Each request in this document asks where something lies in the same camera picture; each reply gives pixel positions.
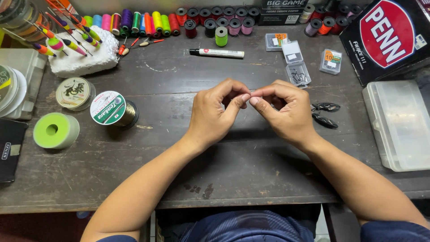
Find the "orange label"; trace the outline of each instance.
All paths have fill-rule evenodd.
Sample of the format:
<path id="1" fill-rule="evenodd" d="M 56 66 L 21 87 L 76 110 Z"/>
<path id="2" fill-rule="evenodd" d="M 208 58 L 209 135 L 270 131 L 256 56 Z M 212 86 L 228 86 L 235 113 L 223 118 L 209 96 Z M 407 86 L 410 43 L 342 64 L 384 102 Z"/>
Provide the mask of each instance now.
<path id="1" fill-rule="evenodd" d="M 326 61 L 331 61 L 331 60 L 333 60 L 333 54 L 332 54 L 332 52 L 331 52 L 331 51 L 326 50 L 326 53 L 325 53 L 325 55 L 324 55 L 324 60 L 326 60 Z"/>
<path id="2" fill-rule="evenodd" d="M 275 38 L 278 40 L 284 40 L 287 38 L 287 34 L 275 34 Z"/>

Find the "red oval logo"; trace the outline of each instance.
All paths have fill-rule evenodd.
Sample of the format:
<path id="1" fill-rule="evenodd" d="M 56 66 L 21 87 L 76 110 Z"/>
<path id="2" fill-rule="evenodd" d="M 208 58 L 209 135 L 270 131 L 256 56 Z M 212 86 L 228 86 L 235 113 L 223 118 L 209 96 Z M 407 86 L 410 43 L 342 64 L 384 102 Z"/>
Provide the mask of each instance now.
<path id="1" fill-rule="evenodd" d="M 415 28 L 397 3 L 382 0 L 360 20 L 361 41 L 369 57 L 382 68 L 415 51 Z"/>

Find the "black pliers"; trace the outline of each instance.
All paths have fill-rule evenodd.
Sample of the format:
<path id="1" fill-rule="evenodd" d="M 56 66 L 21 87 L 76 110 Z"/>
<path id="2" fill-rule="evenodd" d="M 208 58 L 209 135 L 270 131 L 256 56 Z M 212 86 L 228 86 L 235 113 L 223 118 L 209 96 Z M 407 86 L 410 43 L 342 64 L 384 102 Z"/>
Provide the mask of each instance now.
<path id="1" fill-rule="evenodd" d="M 310 108 L 311 111 L 318 110 L 318 113 L 312 113 L 312 117 L 320 125 L 331 129 L 339 127 L 333 120 L 321 115 L 321 110 L 335 112 L 341 108 L 339 105 L 330 102 L 320 102 L 318 104 L 311 104 Z"/>

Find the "hand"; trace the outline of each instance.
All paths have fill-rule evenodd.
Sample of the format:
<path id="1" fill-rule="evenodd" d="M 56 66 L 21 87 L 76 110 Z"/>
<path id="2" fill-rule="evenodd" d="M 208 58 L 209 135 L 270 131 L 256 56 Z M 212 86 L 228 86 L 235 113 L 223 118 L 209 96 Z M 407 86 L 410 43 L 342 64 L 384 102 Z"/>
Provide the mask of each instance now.
<path id="1" fill-rule="evenodd" d="M 276 80 L 259 88 L 251 93 L 249 103 L 281 138 L 295 146 L 318 136 L 312 124 L 309 94 L 291 83 Z"/>
<path id="2" fill-rule="evenodd" d="M 239 110 L 246 108 L 250 94 L 245 84 L 230 78 L 214 88 L 198 92 L 184 138 L 201 151 L 220 141 L 233 126 Z"/>

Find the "white styrofoam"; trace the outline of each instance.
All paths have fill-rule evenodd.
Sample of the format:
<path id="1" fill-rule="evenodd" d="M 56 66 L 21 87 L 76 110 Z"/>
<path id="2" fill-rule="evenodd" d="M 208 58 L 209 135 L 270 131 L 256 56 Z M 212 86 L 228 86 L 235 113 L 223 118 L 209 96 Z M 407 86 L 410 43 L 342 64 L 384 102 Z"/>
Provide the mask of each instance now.
<path id="1" fill-rule="evenodd" d="M 91 29 L 94 30 L 103 41 L 103 43 L 100 44 L 100 48 L 96 49 L 90 43 L 86 42 L 76 30 L 73 31 L 72 35 L 80 41 L 93 56 L 87 54 L 87 57 L 85 57 L 68 48 L 66 45 L 64 45 L 64 51 L 69 56 L 66 56 L 62 51 L 52 50 L 48 47 L 57 55 L 57 57 L 50 56 L 48 58 L 51 70 L 56 76 L 61 78 L 82 76 L 107 70 L 117 65 L 118 40 L 111 32 L 103 30 L 96 25 L 93 25 Z M 58 37 L 68 39 L 77 44 L 68 33 L 59 33 Z"/>

